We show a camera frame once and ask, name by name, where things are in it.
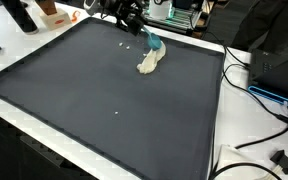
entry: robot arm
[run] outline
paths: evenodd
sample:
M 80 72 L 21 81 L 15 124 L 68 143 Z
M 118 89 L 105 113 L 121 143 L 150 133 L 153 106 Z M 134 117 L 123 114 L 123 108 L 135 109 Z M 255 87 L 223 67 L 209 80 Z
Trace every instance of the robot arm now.
M 117 19 L 116 27 L 132 33 L 137 36 L 144 24 L 147 24 L 143 16 L 143 8 L 138 0 L 85 0 L 84 8 L 87 13 L 93 16 L 101 13 L 112 15 Z

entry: floor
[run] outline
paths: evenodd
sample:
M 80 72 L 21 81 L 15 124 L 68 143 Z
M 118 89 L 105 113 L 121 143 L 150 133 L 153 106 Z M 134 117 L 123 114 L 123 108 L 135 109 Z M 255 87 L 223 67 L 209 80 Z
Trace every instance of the floor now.
M 231 0 L 225 9 L 214 9 L 208 31 L 214 33 L 225 45 L 229 46 L 253 2 L 254 0 Z M 264 38 L 265 35 L 256 41 L 252 48 L 257 47 Z M 206 34 L 203 39 L 216 42 L 209 34 Z M 282 54 L 288 55 L 288 48 Z

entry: black bottle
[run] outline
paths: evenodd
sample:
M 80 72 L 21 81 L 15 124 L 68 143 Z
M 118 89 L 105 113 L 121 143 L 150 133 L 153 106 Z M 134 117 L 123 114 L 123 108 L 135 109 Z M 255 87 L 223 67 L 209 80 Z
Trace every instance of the black bottle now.
M 20 0 L 1 0 L 1 2 L 24 33 L 35 34 L 38 32 L 36 24 Z

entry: cable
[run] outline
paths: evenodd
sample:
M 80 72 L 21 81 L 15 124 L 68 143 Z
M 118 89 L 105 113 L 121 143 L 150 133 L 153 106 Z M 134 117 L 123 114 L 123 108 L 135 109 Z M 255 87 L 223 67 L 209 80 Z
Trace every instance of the cable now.
M 215 34 L 213 34 L 212 32 L 206 32 L 206 33 L 211 34 L 211 35 L 220 43 L 220 45 L 222 45 L 223 48 L 225 48 L 225 49 L 231 54 L 231 56 L 233 56 L 233 58 L 234 58 L 235 60 L 237 60 L 239 63 L 243 64 L 243 65 L 246 66 L 246 67 L 249 67 L 249 66 L 250 66 L 248 63 L 242 62 L 240 59 L 238 59 L 238 58 L 230 51 L 230 49 L 228 49 L 228 47 L 225 46 L 225 45 L 217 38 L 217 36 L 216 36 Z
M 227 171 L 229 169 L 235 168 L 235 167 L 240 167 L 240 166 L 251 166 L 251 167 L 256 167 L 259 169 L 262 169 L 268 173 L 270 173 L 272 176 L 274 176 L 277 180 L 282 180 L 282 178 L 280 178 L 277 174 L 275 174 L 273 171 L 267 169 L 264 166 L 261 166 L 259 164 L 254 164 L 254 163 L 236 163 L 236 164 L 231 164 L 228 166 L 225 166 L 223 168 L 221 168 L 220 170 L 216 171 L 213 175 L 211 175 L 208 180 L 214 180 L 218 175 L 220 175 L 221 173 L 223 173 L 224 171 Z
M 192 17 L 193 17 L 193 14 L 194 14 L 194 10 L 192 10 L 192 13 L 190 15 L 190 23 L 191 23 L 191 28 L 194 30 L 195 29 L 195 26 L 193 26 L 193 22 L 192 22 Z
M 241 63 L 241 64 L 243 64 L 243 65 L 245 65 L 245 66 L 247 66 L 247 67 L 250 66 L 248 63 L 242 62 L 240 59 L 238 59 L 238 58 L 230 51 L 230 49 L 228 49 L 227 47 L 226 47 L 226 49 L 227 49 L 227 51 L 231 54 L 231 56 L 232 56 L 236 61 L 238 61 L 239 63 Z
M 243 66 L 243 65 L 241 65 L 241 64 L 230 64 L 229 66 L 227 66 L 227 68 L 225 69 L 224 73 L 226 74 L 226 72 L 228 71 L 228 69 L 230 69 L 230 68 L 233 67 L 233 66 L 240 66 L 240 67 L 242 67 L 243 69 L 249 70 L 248 67 L 245 67 L 245 66 Z
M 227 55 L 227 51 L 229 51 L 229 49 L 228 49 L 213 33 L 211 33 L 211 32 L 207 32 L 207 33 L 213 35 L 214 38 L 223 46 L 223 49 L 224 49 L 223 61 L 225 62 L 226 55 Z M 231 54 L 236 60 L 238 60 L 238 62 L 240 62 L 240 63 L 242 64 L 242 65 L 239 65 L 239 66 L 241 66 L 241 67 L 243 67 L 243 68 L 245 68 L 245 69 L 248 69 L 248 68 L 249 68 L 249 64 L 243 63 L 243 62 L 240 61 L 238 58 L 236 58 L 231 52 L 230 52 L 230 54 Z M 227 81 L 231 86 L 233 86 L 233 87 L 235 87 L 235 88 L 237 88 L 237 89 L 239 89 L 239 90 L 241 90 L 241 91 L 244 91 L 244 92 L 246 92 L 247 94 L 251 95 L 251 96 L 257 101 L 257 103 L 259 103 L 259 104 L 261 105 L 261 107 L 262 107 L 265 111 L 267 111 L 269 114 L 275 116 L 277 119 L 279 119 L 279 120 L 281 120 L 281 121 L 283 121 L 283 122 L 285 122 L 285 123 L 288 124 L 288 117 L 285 117 L 285 116 L 283 116 L 283 115 L 281 115 L 281 114 L 273 113 L 273 112 L 270 111 L 270 110 L 262 103 L 262 101 L 260 101 L 254 94 L 252 94 L 251 92 L 247 91 L 246 89 L 243 89 L 243 88 L 241 88 L 241 87 L 239 87 L 239 86 L 236 86 L 235 84 L 233 84 L 233 83 L 228 79 L 228 77 L 226 76 L 226 72 L 227 72 L 227 70 L 228 70 L 230 67 L 232 67 L 232 66 L 238 66 L 238 65 L 237 65 L 237 64 L 230 65 L 230 66 L 228 66 L 225 70 L 222 70 L 222 71 L 223 71 L 222 79 L 223 79 L 223 77 L 224 77 L 224 78 L 226 79 L 226 81 Z M 273 138 L 275 138 L 275 137 L 278 137 L 278 136 L 286 133 L 287 131 L 288 131 L 288 127 L 285 128 L 282 132 L 280 132 L 280 133 L 278 133 L 278 134 L 276 134 L 276 135 L 273 135 L 273 136 L 264 138 L 264 139 L 262 139 L 262 140 L 258 140 L 258 141 L 254 141 L 254 142 L 250 142 L 250 143 L 246 143 L 246 144 L 239 145 L 239 146 L 237 146 L 237 149 L 240 149 L 240 148 L 242 148 L 242 147 L 250 146 L 250 145 L 253 145 L 253 144 L 258 144 L 258 143 L 261 143 L 261 142 L 264 142 L 264 141 L 273 139 Z M 214 158 L 214 157 L 213 157 L 213 156 L 214 156 L 214 143 L 212 143 L 212 145 L 213 145 L 213 149 L 212 149 L 211 172 L 210 172 L 210 174 L 209 174 L 209 180 L 214 180 L 214 179 L 215 179 L 219 174 L 221 174 L 222 172 L 224 172 L 224 171 L 226 171 L 226 170 L 228 170 L 228 169 L 234 168 L 234 167 L 238 167 L 238 166 L 252 166 L 252 167 L 257 167 L 257 168 L 263 169 L 263 170 L 265 170 L 266 172 L 270 173 L 270 174 L 273 175 L 276 179 L 282 180 L 280 177 L 278 177 L 278 176 L 277 176 L 274 172 L 272 172 L 271 170 L 269 170 L 269 169 L 267 169 L 267 168 L 265 168 L 265 167 L 263 167 L 263 166 L 261 166 L 261 165 L 253 164 L 253 163 L 237 163 L 237 164 L 231 164 L 231 165 L 229 165 L 229 166 L 226 166 L 226 167 L 224 167 L 224 168 L 216 171 L 217 166 L 218 166 L 218 161 L 216 162 L 215 166 L 212 167 L 212 166 L 213 166 L 213 163 L 214 163 L 214 162 L 213 162 L 213 161 L 214 161 L 214 160 L 213 160 L 213 158 Z
M 104 18 L 106 18 L 106 17 L 108 16 L 108 14 L 106 14 L 105 16 L 103 16 L 104 11 L 105 11 L 105 8 L 104 8 L 104 6 L 103 6 L 102 12 L 101 12 L 101 19 L 104 19 Z
M 259 144 L 259 143 L 262 143 L 262 142 L 265 142 L 265 141 L 268 141 L 268 140 L 271 140 L 271 139 L 274 139 L 278 136 L 281 136 L 283 134 L 285 134 L 286 132 L 288 132 L 288 126 L 281 132 L 277 133 L 277 134 L 274 134 L 272 136 L 269 136 L 267 138 L 264 138 L 264 139 L 260 139 L 260 140 L 257 140 L 257 141 L 253 141 L 253 142 L 249 142 L 249 143 L 245 143 L 245 144 L 241 144 L 241 145 L 238 145 L 235 147 L 235 149 L 241 149 L 243 147 L 246 147 L 246 146 L 251 146 L 251 145 L 254 145 L 254 144 Z

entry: white table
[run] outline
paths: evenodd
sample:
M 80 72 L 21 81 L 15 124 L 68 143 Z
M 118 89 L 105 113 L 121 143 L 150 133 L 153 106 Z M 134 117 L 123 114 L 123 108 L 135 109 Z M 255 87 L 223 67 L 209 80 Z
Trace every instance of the white table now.
M 40 29 L 38 34 L 32 36 L 25 35 L 8 15 L 6 10 L 0 7 L 0 45 L 4 48 L 0 56 L 0 70 L 33 52 L 70 28 L 70 26 L 66 26 L 56 31 L 47 31 L 38 17 L 38 6 L 31 2 L 29 2 L 29 4 L 30 7 L 28 11 Z M 87 13 L 82 9 L 60 4 L 57 4 L 57 6 L 66 10 L 69 15 L 72 15 L 72 12 L 75 10 L 79 10 L 81 12 L 81 16 L 78 18 L 79 21 L 88 17 Z M 107 20 L 113 21 L 114 18 L 108 17 Z M 166 32 L 164 30 L 149 29 L 160 36 L 172 36 L 179 41 L 223 52 L 223 48 L 220 45 Z M 249 62 L 249 53 L 234 49 L 231 49 L 231 51 L 242 61 Z M 225 66 L 231 63 L 236 63 L 236 61 L 228 55 Z M 246 87 L 247 76 L 247 72 L 238 68 L 232 68 L 228 72 L 228 77 L 232 82 L 241 87 Z M 278 104 L 266 99 L 262 100 L 271 110 L 280 113 Z M 0 100 L 0 117 L 98 179 L 139 179 L 64 134 L 50 128 L 41 121 L 2 100 Z M 216 120 L 215 157 L 217 157 L 220 145 L 222 144 L 235 146 L 248 141 L 261 139 L 281 131 L 285 126 L 284 123 L 266 113 L 248 95 L 232 88 L 228 83 L 224 82 L 221 87 Z M 272 168 L 273 163 L 270 162 L 269 157 L 279 149 L 284 149 L 288 155 L 288 133 L 272 141 L 244 148 L 242 152 L 254 159 L 258 164 Z M 234 176 L 236 170 L 231 172 L 232 176 Z M 288 180 L 288 176 L 283 176 L 283 179 Z

